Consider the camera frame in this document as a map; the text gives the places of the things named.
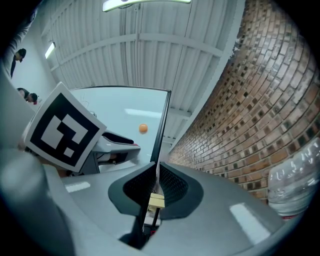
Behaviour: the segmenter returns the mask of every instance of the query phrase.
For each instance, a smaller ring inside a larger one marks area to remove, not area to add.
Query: metal ceiling panel
[[[97,0],[50,0],[39,10],[43,51],[55,42],[47,61],[69,89],[171,90],[164,135],[176,138],[220,76],[219,60],[230,55],[225,45],[238,1],[146,2],[105,13]]]

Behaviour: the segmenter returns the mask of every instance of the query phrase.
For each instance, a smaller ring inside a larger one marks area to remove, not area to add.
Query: black and white fiducial marker
[[[48,161],[79,172],[106,128],[60,82],[35,114],[24,142]]]

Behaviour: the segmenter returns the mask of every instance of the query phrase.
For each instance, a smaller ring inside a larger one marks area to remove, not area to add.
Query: ceiling light
[[[153,111],[145,111],[139,109],[131,109],[125,108],[124,111],[131,116],[141,116],[141,117],[148,117],[148,118],[161,118],[161,112],[153,112]]]
[[[177,2],[177,3],[184,3],[190,4],[191,0],[108,0],[105,1],[102,5],[103,12],[109,12],[113,9],[124,7],[127,5],[133,5],[137,3],[143,2]]]
[[[54,42],[52,42],[52,44],[50,44],[48,50],[45,53],[45,58],[48,59],[50,53],[54,50],[54,48],[56,48],[56,44]]]

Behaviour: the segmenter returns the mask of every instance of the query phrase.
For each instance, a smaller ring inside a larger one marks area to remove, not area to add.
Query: brick wall
[[[266,202],[271,167],[318,134],[319,70],[273,2],[246,2],[238,38],[240,50],[169,162],[228,178]]]

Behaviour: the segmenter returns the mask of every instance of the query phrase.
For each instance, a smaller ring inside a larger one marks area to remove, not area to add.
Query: white wall
[[[21,48],[26,49],[26,55],[21,63],[16,62],[11,82],[15,88],[22,87],[30,93],[36,93],[43,102],[56,87],[56,82],[45,58],[38,17],[34,20],[18,49]],[[40,105],[39,103],[37,105],[28,104],[35,111]]]
[[[93,111],[109,131],[130,138],[141,147],[137,158],[100,167],[101,172],[150,162],[166,103],[166,91],[115,86],[75,89],[71,93],[87,110]],[[148,126],[146,133],[139,132],[141,124]]]
[[[158,165],[156,167],[156,175],[157,175],[157,177],[159,177],[159,163],[168,161],[169,150],[170,150],[170,144],[162,142],[161,149],[160,149],[159,160],[158,160]]]

